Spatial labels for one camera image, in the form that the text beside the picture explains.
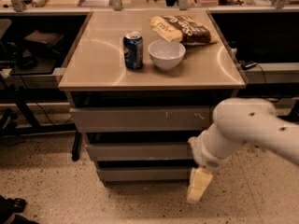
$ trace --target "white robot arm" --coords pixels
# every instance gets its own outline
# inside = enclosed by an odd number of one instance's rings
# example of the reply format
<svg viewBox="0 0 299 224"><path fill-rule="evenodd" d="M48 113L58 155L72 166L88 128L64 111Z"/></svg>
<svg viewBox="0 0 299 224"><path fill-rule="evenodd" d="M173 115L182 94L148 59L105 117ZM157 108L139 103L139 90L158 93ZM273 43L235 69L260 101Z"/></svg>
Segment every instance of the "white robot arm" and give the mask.
<svg viewBox="0 0 299 224"><path fill-rule="evenodd" d="M251 143L265 147L299 165L299 126L279 119L272 103L264 99L231 98L219 103L214 123L189 139L199 169L192 170L188 201L196 203L231 154Z"/></svg>

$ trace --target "soda can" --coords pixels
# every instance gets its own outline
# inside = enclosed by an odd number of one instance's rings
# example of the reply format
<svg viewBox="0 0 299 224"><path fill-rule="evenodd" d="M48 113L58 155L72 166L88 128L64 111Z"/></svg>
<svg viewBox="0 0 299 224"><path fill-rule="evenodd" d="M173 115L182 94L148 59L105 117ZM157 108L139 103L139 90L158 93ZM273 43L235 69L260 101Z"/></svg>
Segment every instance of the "soda can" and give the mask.
<svg viewBox="0 0 299 224"><path fill-rule="evenodd" d="M130 32L123 37L125 66L137 70L143 66L143 39L139 32Z"/></svg>

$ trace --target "countertop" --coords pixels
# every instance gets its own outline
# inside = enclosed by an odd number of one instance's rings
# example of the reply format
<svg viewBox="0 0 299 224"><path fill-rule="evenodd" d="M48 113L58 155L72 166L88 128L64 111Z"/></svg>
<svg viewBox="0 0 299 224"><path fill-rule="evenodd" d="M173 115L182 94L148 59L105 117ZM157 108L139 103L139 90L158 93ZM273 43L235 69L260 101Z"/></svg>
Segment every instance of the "countertop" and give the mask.
<svg viewBox="0 0 299 224"><path fill-rule="evenodd" d="M157 15L188 14L214 33L219 41L187 47L181 64L170 71L153 65L150 42L161 39L150 27ZM122 39L128 31L143 35L144 67L126 69ZM241 89L246 81L223 45L205 9L95 10L59 84L62 91Z"/></svg>

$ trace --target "terrazzo floor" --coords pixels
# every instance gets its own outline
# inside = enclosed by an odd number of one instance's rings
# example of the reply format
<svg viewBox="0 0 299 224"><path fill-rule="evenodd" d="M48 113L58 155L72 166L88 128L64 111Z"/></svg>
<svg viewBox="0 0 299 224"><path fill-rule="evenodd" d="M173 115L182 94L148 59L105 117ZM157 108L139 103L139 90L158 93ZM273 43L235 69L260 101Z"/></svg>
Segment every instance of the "terrazzo floor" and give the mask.
<svg viewBox="0 0 299 224"><path fill-rule="evenodd" d="M245 147L214 176L203 199L186 202L187 182L105 187L85 150L73 162L73 133L1 140L0 195L23 198L22 215L52 223L299 223L299 169Z"/></svg>

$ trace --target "white bowl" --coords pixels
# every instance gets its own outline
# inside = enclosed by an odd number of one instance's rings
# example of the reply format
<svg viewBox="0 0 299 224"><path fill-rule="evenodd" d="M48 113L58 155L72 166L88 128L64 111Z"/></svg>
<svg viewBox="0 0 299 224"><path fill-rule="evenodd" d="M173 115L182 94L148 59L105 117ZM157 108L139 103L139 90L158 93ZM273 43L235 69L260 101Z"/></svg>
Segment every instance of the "white bowl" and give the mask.
<svg viewBox="0 0 299 224"><path fill-rule="evenodd" d="M149 44L148 51L156 66L162 70L170 70L181 62L186 49L179 42L157 40Z"/></svg>

